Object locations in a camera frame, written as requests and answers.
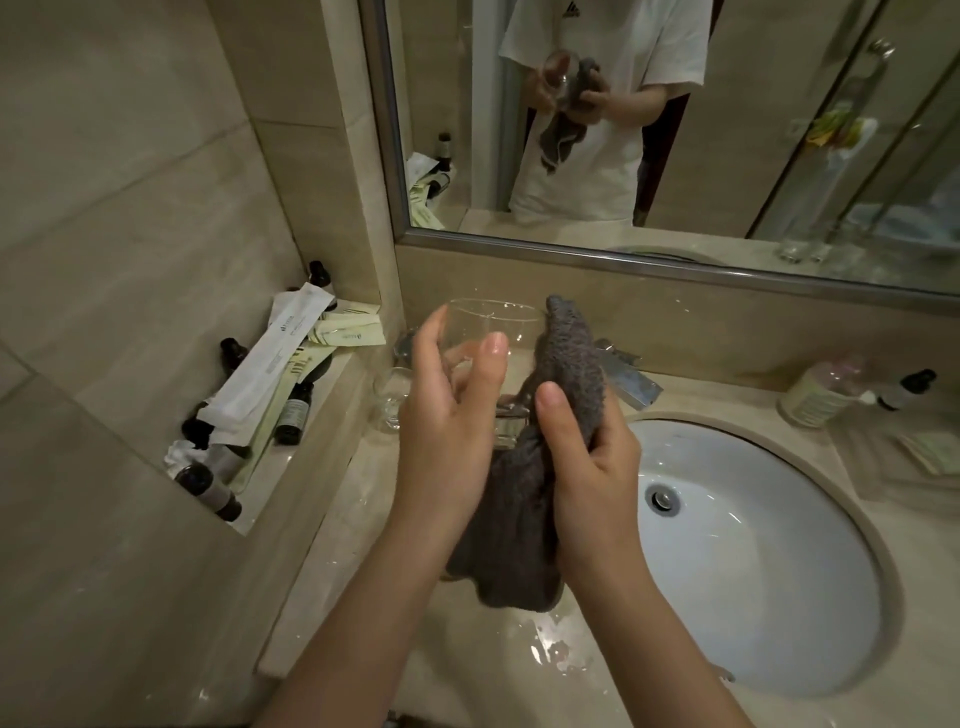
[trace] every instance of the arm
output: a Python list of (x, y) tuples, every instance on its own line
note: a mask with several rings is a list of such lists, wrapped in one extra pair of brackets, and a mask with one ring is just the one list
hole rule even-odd
[(414, 341), (387, 525), (256, 728), (383, 724), (427, 601), (483, 494), (507, 371), (506, 337), (489, 334), (456, 401), (437, 345), (444, 315)]
[(537, 392), (557, 472), (560, 566), (634, 725), (750, 728), (733, 696), (657, 589), (636, 529), (640, 448), (609, 391), (587, 452), (563, 391)]

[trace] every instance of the label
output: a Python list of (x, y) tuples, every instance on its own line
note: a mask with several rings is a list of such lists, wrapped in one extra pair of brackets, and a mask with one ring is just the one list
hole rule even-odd
[(822, 427), (855, 401), (856, 397), (830, 392), (807, 372), (780, 397), (780, 412), (797, 425)]
[(276, 426), (289, 425), (296, 429), (303, 429), (308, 414), (310, 414), (310, 405), (305, 401), (287, 400), (287, 403), (283, 405), (283, 411), (280, 413), (280, 419), (276, 421)]
[(213, 484), (200, 493), (197, 498), (203, 505), (216, 513), (230, 502), (231, 495), (230, 488), (219, 480), (214, 480)]

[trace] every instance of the towel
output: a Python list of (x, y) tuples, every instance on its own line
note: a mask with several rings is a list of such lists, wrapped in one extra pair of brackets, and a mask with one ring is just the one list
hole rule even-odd
[(603, 372), (587, 323), (573, 302), (559, 296), (547, 299), (546, 311), (534, 371), (516, 396), (531, 412), (529, 424), (513, 449), (493, 453), (480, 505), (446, 565), (450, 577), (472, 579), (489, 607), (548, 612), (564, 590), (553, 523), (553, 462), (533, 404), (537, 388), (545, 381), (560, 385), (588, 446), (603, 420)]
[[(590, 111), (593, 104), (580, 100), (584, 91), (599, 91), (600, 86), (590, 77), (590, 71), (600, 70), (593, 59), (582, 59), (576, 78), (569, 92), (570, 107), (578, 111)], [(540, 135), (540, 164), (547, 175), (553, 175), (570, 156), (574, 144), (587, 136), (587, 127), (570, 119), (563, 111), (557, 111), (549, 126)]]

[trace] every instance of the hand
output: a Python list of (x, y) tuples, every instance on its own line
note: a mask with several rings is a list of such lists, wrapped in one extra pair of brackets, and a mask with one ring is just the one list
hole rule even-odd
[(527, 106), (543, 113), (553, 113), (557, 110), (557, 102), (554, 100), (553, 89), (546, 81), (543, 68), (532, 68), (526, 78), (526, 98)]
[(508, 342), (503, 333), (490, 333), (469, 349), (472, 367), (455, 396), (446, 372), (458, 362), (444, 362), (438, 346), (445, 320), (443, 306), (414, 337), (413, 385), (400, 409), (400, 461), (391, 519), (436, 524), (459, 538), (487, 481)]
[(585, 126), (593, 126), (605, 118), (607, 106), (610, 104), (612, 98), (610, 84), (600, 75), (599, 71), (596, 69), (590, 71), (590, 78), (599, 90), (582, 91), (579, 102), (592, 105), (592, 109), (577, 110), (576, 108), (572, 108), (564, 112), (571, 121), (584, 124)]
[(564, 578), (577, 583), (604, 570), (646, 570), (636, 527), (640, 443), (607, 389), (603, 423), (587, 452), (564, 390), (552, 381), (537, 390), (537, 418), (557, 474), (554, 522)]

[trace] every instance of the drinking glass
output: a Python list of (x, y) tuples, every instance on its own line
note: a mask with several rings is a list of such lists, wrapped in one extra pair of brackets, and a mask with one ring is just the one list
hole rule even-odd
[(494, 331), (507, 336), (507, 376), (491, 423), (498, 448), (512, 448), (530, 416), (534, 393), (520, 389), (534, 370), (534, 348), (545, 330), (546, 317), (533, 306), (484, 299), (455, 299), (447, 305), (440, 351), (457, 399), (484, 337)]
[(400, 407), (410, 396), (413, 372), (404, 367), (394, 367), (373, 379), (374, 424), (388, 432), (400, 429)]

